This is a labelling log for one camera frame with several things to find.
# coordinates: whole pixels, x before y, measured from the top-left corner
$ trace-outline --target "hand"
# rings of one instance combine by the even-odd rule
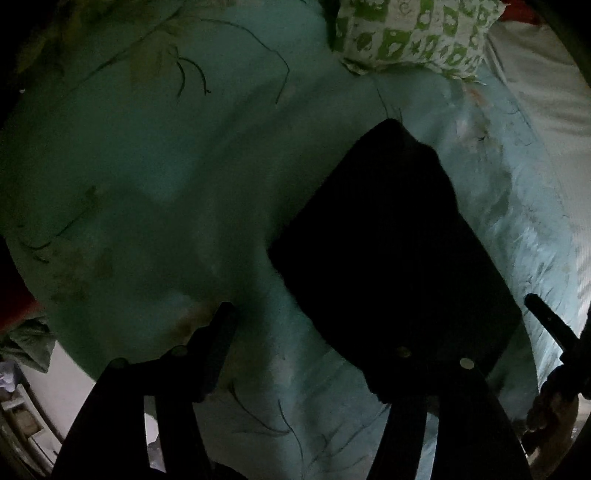
[[[568,375],[564,366],[555,369],[542,385],[540,395],[527,415],[527,427],[531,433],[526,433],[522,442],[528,454],[539,448],[538,456],[531,464],[536,479],[548,477],[571,446],[579,398],[575,396],[571,400],[561,393]]]

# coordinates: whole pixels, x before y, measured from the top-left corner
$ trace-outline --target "light blue bedsheet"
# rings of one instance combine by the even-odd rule
[[[536,292],[575,319],[572,235],[544,147],[484,67],[484,85],[411,67],[352,76],[313,0],[190,8],[173,17],[181,34],[134,43],[181,3],[157,3],[145,24],[99,25],[23,94],[0,143],[1,231],[94,377],[117,356],[158,357],[232,301],[242,323],[220,388],[196,406],[210,457],[253,480],[363,478],[387,409],[299,310],[267,246],[389,115],[436,149],[517,303]],[[558,349],[530,314],[525,323],[543,380]],[[529,407],[514,399],[520,341],[495,372],[512,418]],[[430,419],[421,478],[435,431]]]

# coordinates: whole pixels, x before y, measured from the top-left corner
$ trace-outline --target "green and white pillow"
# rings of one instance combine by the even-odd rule
[[[342,0],[333,49],[355,73],[407,63],[476,80],[485,35],[504,11],[498,0]]]

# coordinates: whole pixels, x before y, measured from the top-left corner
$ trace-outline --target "red fabric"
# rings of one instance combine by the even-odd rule
[[[516,21],[540,25],[542,20],[540,16],[524,0],[503,0],[507,4],[505,12],[501,15],[501,21]]]
[[[18,273],[4,238],[0,236],[0,332],[40,309]]]

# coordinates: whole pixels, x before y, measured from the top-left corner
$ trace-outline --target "pillow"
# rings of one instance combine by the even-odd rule
[[[476,80],[504,10],[498,0],[342,0],[333,49],[355,73],[405,63]]]
[[[542,19],[524,0],[503,0],[507,4],[505,12],[501,15],[502,22],[515,21],[540,25]]]

